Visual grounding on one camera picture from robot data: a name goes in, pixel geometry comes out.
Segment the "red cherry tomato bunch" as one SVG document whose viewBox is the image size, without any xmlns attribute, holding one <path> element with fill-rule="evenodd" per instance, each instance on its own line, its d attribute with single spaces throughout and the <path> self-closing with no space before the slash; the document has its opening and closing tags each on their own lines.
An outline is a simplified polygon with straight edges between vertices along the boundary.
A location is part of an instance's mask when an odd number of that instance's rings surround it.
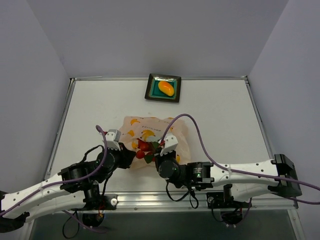
<svg viewBox="0 0 320 240">
<path fill-rule="evenodd" d="M 137 144 L 132 143 L 132 147 L 136 150 L 135 157 L 138 160 L 144 160 L 147 164 L 156 161 L 156 155 L 160 153 L 162 144 L 157 141 L 142 141 L 137 139 Z"/>
</svg>

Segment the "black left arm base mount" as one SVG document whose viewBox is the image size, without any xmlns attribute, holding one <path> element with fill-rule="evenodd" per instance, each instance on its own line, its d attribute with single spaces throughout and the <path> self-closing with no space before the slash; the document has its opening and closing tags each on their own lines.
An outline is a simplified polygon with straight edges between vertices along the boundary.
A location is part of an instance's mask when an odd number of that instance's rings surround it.
<svg viewBox="0 0 320 240">
<path fill-rule="evenodd" d="M 110 227 L 101 226 L 105 218 L 103 211 L 117 208 L 117 195 L 100 192 L 99 186 L 95 185 L 93 189 L 84 192 L 84 197 L 80 202 L 83 206 L 63 211 L 68 215 L 68 219 L 62 226 L 62 236 L 66 240 L 74 239 L 81 228 L 97 234 L 106 234 L 111 230 Z M 70 220 L 76 222 L 76 230 L 72 235 L 68 235 L 66 232 L 67 223 Z"/>
</svg>

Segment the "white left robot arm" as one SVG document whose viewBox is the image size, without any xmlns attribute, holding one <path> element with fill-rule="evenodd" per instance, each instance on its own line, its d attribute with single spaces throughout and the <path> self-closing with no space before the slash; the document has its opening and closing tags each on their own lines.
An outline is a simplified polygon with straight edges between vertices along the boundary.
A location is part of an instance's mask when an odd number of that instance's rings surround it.
<svg viewBox="0 0 320 240">
<path fill-rule="evenodd" d="M 0 193 L 0 231 L 7 233 L 21 228 L 40 216 L 62 210 L 95 210 L 103 202 L 99 185 L 113 172 L 128 169 L 136 153 L 122 143 L 102 148 L 95 160 L 88 161 L 89 149 L 82 160 L 52 177 L 26 189 Z"/>
</svg>

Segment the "yellow orange fake mango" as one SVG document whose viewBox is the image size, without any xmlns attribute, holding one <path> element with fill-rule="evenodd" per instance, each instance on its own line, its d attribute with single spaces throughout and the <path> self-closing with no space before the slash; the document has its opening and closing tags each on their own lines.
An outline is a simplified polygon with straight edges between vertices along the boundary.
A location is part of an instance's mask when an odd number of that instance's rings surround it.
<svg viewBox="0 0 320 240">
<path fill-rule="evenodd" d="M 168 81 L 164 81 L 164 80 L 159 81 L 158 89 L 169 97 L 172 97 L 175 94 L 174 87 Z"/>
</svg>

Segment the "green square ceramic plate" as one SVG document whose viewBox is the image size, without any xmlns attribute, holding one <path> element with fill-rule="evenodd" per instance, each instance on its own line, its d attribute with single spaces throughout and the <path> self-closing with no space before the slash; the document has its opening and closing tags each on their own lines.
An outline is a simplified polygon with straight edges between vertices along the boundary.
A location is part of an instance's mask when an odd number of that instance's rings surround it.
<svg viewBox="0 0 320 240">
<path fill-rule="evenodd" d="M 150 73 L 144 98 L 150 101 L 179 103 L 182 77 Z"/>
</svg>

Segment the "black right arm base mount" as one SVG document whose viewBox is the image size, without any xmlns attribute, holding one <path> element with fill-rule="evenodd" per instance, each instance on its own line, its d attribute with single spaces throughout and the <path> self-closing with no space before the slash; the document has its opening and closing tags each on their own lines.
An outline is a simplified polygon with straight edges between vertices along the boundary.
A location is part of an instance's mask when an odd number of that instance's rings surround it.
<svg viewBox="0 0 320 240">
<path fill-rule="evenodd" d="M 223 186 L 223 191 L 206 193 L 206 201 L 216 222 L 235 229 L 248 216 L 252 207 L 252 198 L 249 201 L 236 201 L 232 195 L 233 186 L 233 184 L 226 184 Z"/>
</svg>

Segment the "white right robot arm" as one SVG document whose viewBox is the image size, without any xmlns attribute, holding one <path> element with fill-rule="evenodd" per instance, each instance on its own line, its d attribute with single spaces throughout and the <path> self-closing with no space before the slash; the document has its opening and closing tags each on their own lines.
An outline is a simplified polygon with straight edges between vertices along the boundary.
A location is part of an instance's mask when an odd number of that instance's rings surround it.
<svg viewBox="0 0 320 240">
<path fill-rule="evenodd" d="M 282 198 L 302 195 L 294 163 L 284 154 L 256 163 L 224 164 L 219 167 L 210 161 L 179 164 L 175 152 L 155 157 L 160 177 L 180 189 L 202 191 L 229 187 L 222 193 L 223 203 L 234 206 L 250 198 L 274 194 Z"/>
</svg>

